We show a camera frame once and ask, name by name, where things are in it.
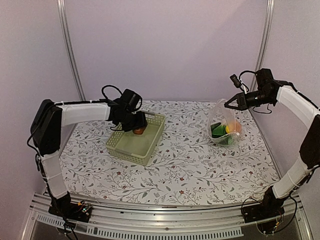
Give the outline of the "brown potato toy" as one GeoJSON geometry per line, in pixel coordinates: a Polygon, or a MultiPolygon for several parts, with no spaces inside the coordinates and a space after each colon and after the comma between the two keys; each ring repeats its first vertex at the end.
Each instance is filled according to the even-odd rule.
{"type": "Polygon", "coordinates": [[[132,132],[136,135],[142,135],[145,129],[146,129],[145,127],[141,127],[141,128],[134,129],[132,132]]]}

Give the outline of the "orange fruit toy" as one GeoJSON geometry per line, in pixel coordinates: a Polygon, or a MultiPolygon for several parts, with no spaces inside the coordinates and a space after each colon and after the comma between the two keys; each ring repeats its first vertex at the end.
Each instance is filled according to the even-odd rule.
{"type": "Polygon", "coordinates": [[[233,133],[233,132],[241,133],[242,125],[237,120],[235,120],[228,125],[228,130],[230,133],[233,133]]]}

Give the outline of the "clear zip top bag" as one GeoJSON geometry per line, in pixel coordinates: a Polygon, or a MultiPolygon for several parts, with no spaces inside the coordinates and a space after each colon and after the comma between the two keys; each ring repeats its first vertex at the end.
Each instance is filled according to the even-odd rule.
{"type": "Polygon", "coordinates": [[[235,110],[226,108],[225,102],[220,99],[208,110],[207,135],[214,144],[233,146],[240,140],[242,125],[236,119],[235,110]]]}

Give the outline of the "green bok choy toy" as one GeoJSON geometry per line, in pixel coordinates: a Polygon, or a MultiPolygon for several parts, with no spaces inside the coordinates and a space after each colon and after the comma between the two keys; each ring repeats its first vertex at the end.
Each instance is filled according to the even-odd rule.
{"type": "Polygon", "coordinates": [[[232,145],[235,141],[230,133],[226,133],[226,125],[216,122],[210,126],[211,137],[213,142],[223,146],[232,145]]]}

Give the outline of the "yellow lemon toy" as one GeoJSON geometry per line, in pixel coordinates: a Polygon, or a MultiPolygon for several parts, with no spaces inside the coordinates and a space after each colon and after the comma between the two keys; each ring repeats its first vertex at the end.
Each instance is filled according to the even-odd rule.
{"type": "Polygon", "coordinates": [[[227,134],[231,132],[228,125],[225,127],[225,131],[226,131],[227,134]]]}

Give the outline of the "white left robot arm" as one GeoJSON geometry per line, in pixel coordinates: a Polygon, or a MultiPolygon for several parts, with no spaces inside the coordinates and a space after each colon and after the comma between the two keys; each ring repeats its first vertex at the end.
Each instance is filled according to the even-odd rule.
{"type": "Polygon", "coordinates": [[[30,127],[30,140],[36,150],[39,170],[48,186],[55,209],[63,216],[74,213],[74,205],[64,197],[68,195],[59,162],[62,128],[91,121],[112,122],[124,132],[145,128],[145,113],[140,110],[143,99],[136,92],[125,89],[120,97],[111,100],[104,96],[98,100],[54,102],[45,99],[39,106],[30,127]]]}

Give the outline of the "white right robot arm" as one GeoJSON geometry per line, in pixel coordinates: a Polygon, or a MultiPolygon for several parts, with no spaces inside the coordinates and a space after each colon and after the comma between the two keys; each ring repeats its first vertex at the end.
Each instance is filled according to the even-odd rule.
{"type": "Polygon", "coordinates": [[[295,162],[283,177],[264,193],[258,213],[262,218],[269,218],[290,193],[307,182],[312,172],[320,166],[320,109],[292,83],[274,79],[263,80],[256,91],[236,94],[224,106],[244,111],[263,104],[280,104],[302,123],[300,128],[293,120],[283,124],[281,132],[293,137],[295,145],[291,149],[296,150],[297,154],[295,162]]]}

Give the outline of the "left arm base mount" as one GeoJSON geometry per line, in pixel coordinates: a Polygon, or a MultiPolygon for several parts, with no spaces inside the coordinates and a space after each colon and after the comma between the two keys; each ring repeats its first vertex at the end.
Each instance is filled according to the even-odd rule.
{"type": "Polygon", "coordinates": [[[52,215],[88,223],[92,214],[92,205],[83,200],[78,203],[71,202],[68,198],[52,199],[48,212],[52,215]]]}

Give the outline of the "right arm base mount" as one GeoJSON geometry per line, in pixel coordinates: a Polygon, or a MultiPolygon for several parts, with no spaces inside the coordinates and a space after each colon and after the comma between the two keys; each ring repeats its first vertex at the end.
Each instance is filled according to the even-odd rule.
{"type": "Polygon", "coordinates": [[[252,223],[269,218],[282,217],[285,210],[283,206],[265,207],[262,201],[248,197],[241,204],[240,212],[245,223],[252,223]]]}

